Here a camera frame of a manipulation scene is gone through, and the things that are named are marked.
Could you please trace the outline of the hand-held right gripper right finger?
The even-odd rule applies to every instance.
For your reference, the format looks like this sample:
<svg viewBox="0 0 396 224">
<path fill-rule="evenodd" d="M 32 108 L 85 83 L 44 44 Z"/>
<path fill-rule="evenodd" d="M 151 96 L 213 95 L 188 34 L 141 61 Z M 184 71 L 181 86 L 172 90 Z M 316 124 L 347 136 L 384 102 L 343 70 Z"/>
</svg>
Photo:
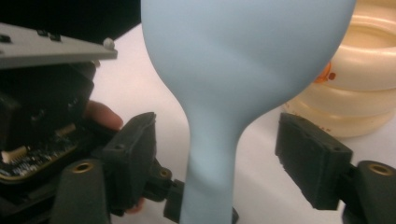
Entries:
<svg viewBox="0 0 396 224">
<path fill-rule="evenodd" d="M 289 113 L 279 118 L 275 154 L 306 200 L 318 210 L 336 210 L 336 186 L 353 152 L 311 121 Z"/>
</svg>

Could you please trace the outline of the cream ribbed cup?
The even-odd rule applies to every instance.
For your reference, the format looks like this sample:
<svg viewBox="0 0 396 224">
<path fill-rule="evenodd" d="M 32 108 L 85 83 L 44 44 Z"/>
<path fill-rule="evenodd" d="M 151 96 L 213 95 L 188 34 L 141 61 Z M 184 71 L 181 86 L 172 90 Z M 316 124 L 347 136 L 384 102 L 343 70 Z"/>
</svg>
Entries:
<svg viewBox="0 0 396 224">
<path fill-rule="evenodd" d="M 335 137 L 371 133 L 393 119 L 396 0 L 357 0 L 332 60 L 284 109 Z"/>
</svg>

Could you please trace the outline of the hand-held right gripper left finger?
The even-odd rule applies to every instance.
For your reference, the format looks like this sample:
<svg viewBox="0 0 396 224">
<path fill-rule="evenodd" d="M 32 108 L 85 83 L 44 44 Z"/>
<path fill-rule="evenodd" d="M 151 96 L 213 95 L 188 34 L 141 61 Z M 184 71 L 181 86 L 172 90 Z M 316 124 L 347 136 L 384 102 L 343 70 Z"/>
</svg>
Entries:
<svg viewBox="0 0 396 224">
<path fill-rule="evenodd" d="M 153 112 L 130 119 L 103 149 L 109 206 L 120 216 L 138 204 L 156 155 Z"/>
</svg>

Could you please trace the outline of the light blue hairbrush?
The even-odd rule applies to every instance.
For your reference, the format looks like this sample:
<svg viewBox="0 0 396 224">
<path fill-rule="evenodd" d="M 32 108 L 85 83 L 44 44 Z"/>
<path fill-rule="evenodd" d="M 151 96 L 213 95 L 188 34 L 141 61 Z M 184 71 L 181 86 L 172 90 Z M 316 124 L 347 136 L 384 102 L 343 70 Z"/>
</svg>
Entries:
<svg viewBox="0 0 396 224">
<path fill-rule="evenodd" d="M 232 224 L 236 148 L 338 49 L 356 0 L 142 0 L 148 56 L 189 123 L 180 224 Z"/>
</svg>

